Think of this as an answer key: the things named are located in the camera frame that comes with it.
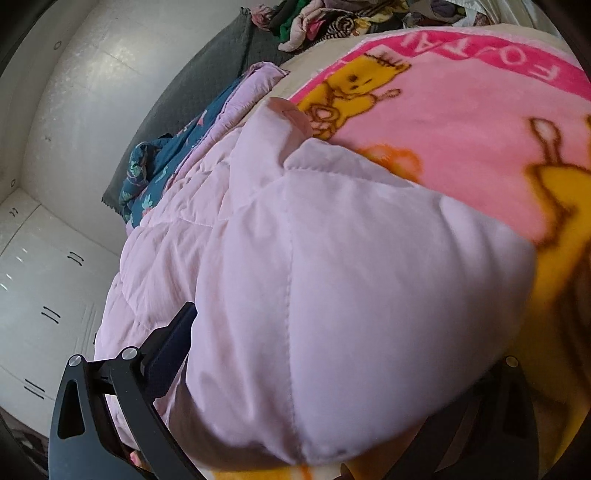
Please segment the pile of assorted clothes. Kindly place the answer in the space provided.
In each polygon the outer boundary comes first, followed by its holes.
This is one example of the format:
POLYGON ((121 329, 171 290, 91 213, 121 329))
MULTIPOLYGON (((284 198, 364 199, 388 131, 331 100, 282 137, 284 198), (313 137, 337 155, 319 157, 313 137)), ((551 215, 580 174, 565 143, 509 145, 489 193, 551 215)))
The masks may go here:
POLYGON ((250 20, 279 40, 280 51, 300 52, 329 39, 417 27, 489 26, 478 4, 463 1, 281 1, 250 10, 250 20))

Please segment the light pink quilted jacket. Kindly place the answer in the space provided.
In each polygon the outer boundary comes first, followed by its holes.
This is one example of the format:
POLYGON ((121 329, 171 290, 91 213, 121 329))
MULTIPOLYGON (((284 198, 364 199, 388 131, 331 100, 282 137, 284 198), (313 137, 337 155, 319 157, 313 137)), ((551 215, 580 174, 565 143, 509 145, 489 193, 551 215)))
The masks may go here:
POLYGON ((490 186, 507 73, 361 55, 363 94, 304 114, 266 94, 133 228, 95 356, 186 302, 190 349, 158 413, 222 470, 348 460, 416 426, 503 354, 532 243, 490 186))

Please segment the pink bear print blanket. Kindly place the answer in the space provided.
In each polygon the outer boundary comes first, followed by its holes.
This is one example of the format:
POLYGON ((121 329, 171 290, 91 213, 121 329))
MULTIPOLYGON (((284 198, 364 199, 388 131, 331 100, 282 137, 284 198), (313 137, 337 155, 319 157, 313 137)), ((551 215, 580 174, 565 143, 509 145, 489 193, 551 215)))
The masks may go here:
POLYGON ((590 83, 490 33, 381 38, 242 128, 197 282, 187 385, 217 479, 416 478, 409 443, 499 358, 535 475, 584 476, 590 83))

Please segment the dark grey headboard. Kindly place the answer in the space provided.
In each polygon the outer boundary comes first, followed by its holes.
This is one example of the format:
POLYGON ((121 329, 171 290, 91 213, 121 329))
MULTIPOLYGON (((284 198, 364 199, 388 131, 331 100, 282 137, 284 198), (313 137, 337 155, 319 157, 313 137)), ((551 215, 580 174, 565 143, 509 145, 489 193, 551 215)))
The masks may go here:
POLYGON ((102 203, 117 214, 121 212, 119 192, 129 156, 137 144, 165 133, 177 133, 250 65, 266 61, 280 66, 294 57, 280 51, 279 44, 272 33, 252 23, 249 10, 240 10, 187 62, 151 107, 129 141, 102 194, 102 203))

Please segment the white wardrobe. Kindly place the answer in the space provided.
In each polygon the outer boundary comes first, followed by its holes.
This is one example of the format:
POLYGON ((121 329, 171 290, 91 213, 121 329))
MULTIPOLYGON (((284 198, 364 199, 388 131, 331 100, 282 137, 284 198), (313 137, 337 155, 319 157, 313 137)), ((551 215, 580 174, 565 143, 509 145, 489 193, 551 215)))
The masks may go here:
POLYGON ((117 257, 24 190, 1 204, 1 406, 47 436, 67 360, 94 355, 117 257))

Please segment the teal floral pink quilt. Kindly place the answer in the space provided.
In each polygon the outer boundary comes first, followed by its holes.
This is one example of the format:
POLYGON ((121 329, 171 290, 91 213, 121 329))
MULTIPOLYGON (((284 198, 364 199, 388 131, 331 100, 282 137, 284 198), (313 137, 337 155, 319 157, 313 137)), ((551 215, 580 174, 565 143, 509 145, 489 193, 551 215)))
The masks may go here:
POLYGON ((176 135, 137 144, 129 154, 118 195, 126 226, 137 227, 177 177, 199 162, 287 75, 287 70, 270 62, 253 64, 176 135))

